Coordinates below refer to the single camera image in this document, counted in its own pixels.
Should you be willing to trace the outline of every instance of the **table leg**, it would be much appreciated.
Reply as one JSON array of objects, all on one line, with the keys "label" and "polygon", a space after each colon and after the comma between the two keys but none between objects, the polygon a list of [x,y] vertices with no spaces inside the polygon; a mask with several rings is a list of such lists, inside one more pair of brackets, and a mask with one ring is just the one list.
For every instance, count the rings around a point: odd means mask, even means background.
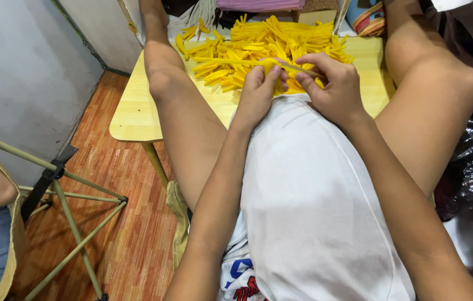
[{"label": "table leg", "polygon": [[162,186],[166,189],[166,187],[168,186],[168,176],[166,175],[166,172],[162,167],[162,163],[160,162],[160,158],[158,157],[155,146],[153,145],[153,143],[149,142],[141,142],[141,144],[143,146],[144,151],[146,151],[147,157],[149,157],[149,161],[151,161],[151,164],[153,165],[153,168],[155,169],[158,178],[162,182]]}]

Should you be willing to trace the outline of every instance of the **hand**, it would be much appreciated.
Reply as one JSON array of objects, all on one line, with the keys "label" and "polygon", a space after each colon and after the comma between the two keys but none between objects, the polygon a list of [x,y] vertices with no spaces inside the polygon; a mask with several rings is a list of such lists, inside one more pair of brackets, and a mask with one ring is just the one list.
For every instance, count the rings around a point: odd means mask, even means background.
[{"label": "hand", "polygon": [[283,81],[282,86],[286,91],[288,74],[280,66],[273,66],[266,77],[263,66],[255,66],[248,72],[232,127],[253,131],[260,124],[272,106],[273,90],[278,79]]},{"label": "hand", "polygon": [[329,81],[323,81],[324,89],[321,89],[310,75],[296,74],[296,79],[322,116],[343,131],[371,118],[361,101],[359,74],[354,66],[340,63],[323,52],[306,54],[296,60],[296,64],[305,63],[313,64],[311,70],[325,75]]}]

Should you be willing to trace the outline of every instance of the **left hand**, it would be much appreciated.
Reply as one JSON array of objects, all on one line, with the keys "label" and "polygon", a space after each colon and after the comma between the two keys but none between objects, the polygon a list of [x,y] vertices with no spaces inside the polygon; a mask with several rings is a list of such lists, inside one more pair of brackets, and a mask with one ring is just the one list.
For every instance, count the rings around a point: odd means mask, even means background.
[{"label": "left hand", "polygon": [[273,90],[278,79],[283,81],[283,89],[287,90],[285,81],[288,74],[280,66],[273,66],[266,77],[263,66],[253,67],[244,80],[240,102],[231,125],[253,131],[270,111]]}]

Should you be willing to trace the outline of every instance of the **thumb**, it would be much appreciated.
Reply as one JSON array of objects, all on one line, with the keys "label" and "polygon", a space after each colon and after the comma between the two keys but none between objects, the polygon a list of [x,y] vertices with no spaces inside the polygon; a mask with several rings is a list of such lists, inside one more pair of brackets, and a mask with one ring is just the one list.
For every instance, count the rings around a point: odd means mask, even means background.
[{"label": "thumb", "polygon": [[316,84],[315,79],[307,73],[297,73],[296,80],[311,98],[314,97],[314,95],[317,95],[317,93],[323,92],[323,90]]},{"label": "thumb", "polygon": [[276,87],[277,80],[279,79],[279,75],[281,74],[281,67],[278,65],[274,65],[270,72],[268,72],[267,76],[264,79],[263,86],[265,88],[273,91]]}]

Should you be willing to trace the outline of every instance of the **right hand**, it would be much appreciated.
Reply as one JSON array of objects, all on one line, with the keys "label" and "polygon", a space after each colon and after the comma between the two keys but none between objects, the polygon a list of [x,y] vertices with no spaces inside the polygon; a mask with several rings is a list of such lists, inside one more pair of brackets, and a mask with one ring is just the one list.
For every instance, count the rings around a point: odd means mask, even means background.
[{"label": "right hand", "polygon": [[321,89],[307,73],[296,74],[296,79],[322,116],[345,131],[371,118],[363,107],[359,74],[353,65],[340,63],[324,52],[296,59],[296,64],[305,63],[313,64],[311,70],[323,74],[328,80],[322,82],[324,89]]}]

